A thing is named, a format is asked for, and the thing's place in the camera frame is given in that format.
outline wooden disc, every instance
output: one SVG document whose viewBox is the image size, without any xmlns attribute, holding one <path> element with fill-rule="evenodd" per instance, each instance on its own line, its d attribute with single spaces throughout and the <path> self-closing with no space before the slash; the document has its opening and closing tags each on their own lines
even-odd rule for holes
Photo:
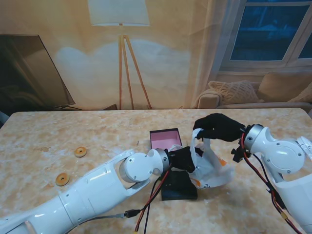
<svg viewBox="0 0 312 234">
<path fill-rule="evenodd" d="M 75 156 L 76 157 L 83 157 L 87 153 L 87 149 L 84 147 L 79 147 L 75 150 Z"/>
<path fill-rule="evenodd" d="M 69 181 L 69 175 L 67 173 L 61 173 L 55 179 L 55 183 L 58 186 L 64 186 Z"/>
</svg>

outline table surface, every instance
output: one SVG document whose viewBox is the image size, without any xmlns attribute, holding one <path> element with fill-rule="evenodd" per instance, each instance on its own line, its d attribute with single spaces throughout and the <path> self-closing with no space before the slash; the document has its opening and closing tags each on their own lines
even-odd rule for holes
<svg viewBox="0 0 312 234">
<path fill-rule="evenodd" d="M 64 191 L 87 171 L 127 149 L 147 153 L 150 130 L 178 128 L 190 145 L 194 121 L 219 112 L 248 125 L 268 126 L 277 138 L 312 138 L 312 120 L 301 109 L 137 110 L 15 113 L 0 129 L 0 216 L 34 208 Z M 76 158 L 74 150 L 88 149 Z M 265 185 L 245 162 L 232 161 L 237 142 L 212 140 L 217 155 L 234 165 L 233 182 L 198 191 L 197 201 L 160 201 L 151 205 L 149 234 L 294 233 L 276 212 Z M 260 169 L 254 158 L 251 162 Z M 71 179 L 54 184 L 59 173 Z M 152 183 L 108 214 L 141 208 Z M 137 217 L 96 220 L 71 233 L 132 233 Z"/>
</svg>

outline black glove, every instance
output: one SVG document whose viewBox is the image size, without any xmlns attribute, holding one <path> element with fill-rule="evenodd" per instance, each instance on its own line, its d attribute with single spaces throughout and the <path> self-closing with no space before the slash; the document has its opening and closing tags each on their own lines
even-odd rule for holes
<svg viewBox="0 0 312 234">
<path fill-rule="evenodd" d="M 195 147 L 195 152 L 199 156 L 203 156 L 203 151 L 200 148 Z M 184 147 L 179 150 L 170 151 L 168 153 L 169 162 L 175 168 L 186 170 L 189 173 L 192 173 L 195 170 L 195 166 L 192 161 L 190 147 Z"/>
<path fill-rule="evenodd" d="M 195 121 L 193 130 L 202 128 L 197 139 L 209 138 L 232 142 L 240 138 L 245 126 L 224 114 L 214 113 Z"/>
</svg>

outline sofa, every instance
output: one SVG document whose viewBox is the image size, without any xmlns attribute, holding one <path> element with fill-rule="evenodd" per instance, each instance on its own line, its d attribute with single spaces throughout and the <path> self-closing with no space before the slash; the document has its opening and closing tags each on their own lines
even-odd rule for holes
<svg viewBox="0 0 312 234">
<path fill-rule="evenodd" d="M 312 72 L 272 72 L 262 82 L 250 82 L 259 98 L 255 103 L 224 104 L 224 94 L 209 89 L 193 102 L 196 109 L 253 109 L 253 108 L 301 108 L 307 113 L 312 110 L 310 102 L 295 100 L 307 87 L 312 86 Z"/>
</svg>

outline white plastic bag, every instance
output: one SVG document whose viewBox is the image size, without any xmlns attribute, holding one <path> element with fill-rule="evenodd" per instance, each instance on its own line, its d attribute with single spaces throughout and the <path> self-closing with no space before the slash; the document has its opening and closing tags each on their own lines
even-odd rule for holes
<svg viewBox="0 0 312 234">
<path fill-rule="evenodd" d="M 191 182 L 198 189 L 218 187 L 231 182 L 235 175 L 235 168 L 215 155 L 210 148 L 210 139 L 204 139 L 203 157 L 195 152 L 195 138 L 201 130 L 195 129 L 192 135 L 190 151 L 195 170 L 189 173 Z"/>
</svg>

